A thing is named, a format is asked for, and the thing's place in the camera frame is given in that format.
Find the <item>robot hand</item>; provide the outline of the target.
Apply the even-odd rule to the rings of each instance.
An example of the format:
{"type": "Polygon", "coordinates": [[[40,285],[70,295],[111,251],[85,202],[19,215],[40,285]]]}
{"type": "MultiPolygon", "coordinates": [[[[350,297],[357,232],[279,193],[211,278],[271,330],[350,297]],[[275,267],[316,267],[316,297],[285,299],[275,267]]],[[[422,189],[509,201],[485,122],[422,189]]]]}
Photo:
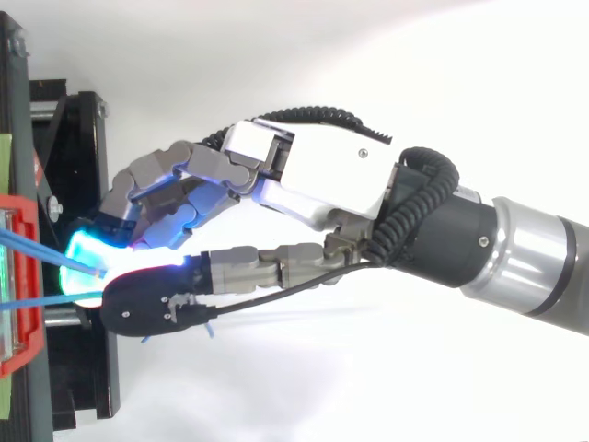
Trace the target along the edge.
{"type": "Polygon", "coordinates": [[[361,247],[394,169],[389,139],[361,125],[263,116],[207,141],[180,140],[115,176],[66,249],[99,275],[61,268],[59,285],[73,300],[98,293],[105,328],[129,337],[180,332],[230,312],[203,304],[205,295],[269,287],[280,299],[333,285],[364,268],[361,247]],[[325,232],[325,242],[180,253],[196,229],[245,198],[325,232]]]}

